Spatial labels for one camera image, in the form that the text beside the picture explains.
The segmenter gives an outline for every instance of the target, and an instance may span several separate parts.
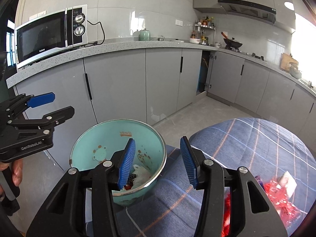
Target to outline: human hand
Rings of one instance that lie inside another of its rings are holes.
[[[10,164],[0,162],[0,171],[5,170]],[[22,169],[23,159],[16,160],[12,163],[12,181],[15,186],[19,186],[22,182]],[[3,189],[0,186],[0,195],[3,193]]]

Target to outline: microwave door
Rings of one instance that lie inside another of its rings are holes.
[[[65,10],[43,15],[15,29],[17,67],[66,49]]]

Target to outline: cabinet handle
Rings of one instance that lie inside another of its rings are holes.
[[[292,97],[293,97],[294,91],[295,91],[295,89],[293,89],[293,92],[292,92],[292,95],[291,95],[290,100],[292,100]]]
[[[244,65],[242,65],[242,68],[241,68],[241,73],[240,73],[241,76],[242,76],[243,71],[244,71]]]
[[[312,112],[313,107],[314,107],[314,103],[313,103],[313,105],[312,105],[311,110],[309,111],[309,113],[311,113],[311,112]]]
[[[90,85],[89,85],[88,74],[87,74],[87,73],[84,73],[84,75],[86,76],[86,83],[87,83],[89,98],[90,98],[90,100],[92,101],[92,95],[91,95],[91,90],[90,90]]]
[[[180,66],[180,73],[182,73],[182,64],[183,64],[183,56],[181,56],[181,66]]]

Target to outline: power cord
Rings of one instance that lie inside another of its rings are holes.
[[[97,25],[100,23],[100,26],[101,26],[101,29],[102,29],[102,32],[103,32],[103,41],[101,43],[98,43],[98,41],[95,41],[95,42],[88,42],[87,44],[85,44],[83,47],[91,47],[91,46],[94,46],[94,45],[100,45],[100,44],[103,44],[104,43],[104,40],[105,40],[105,33],[104,33],[104,30],[103,30],[103,26],[102,26],[102,23],[99,21],[95,24],[91,23],[89,20],[87,20],[91,25]]]

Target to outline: range hood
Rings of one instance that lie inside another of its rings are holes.
[[[274,24],[277,11],[274,8],[243,0],[217,0],[229,14],[244,16]]]

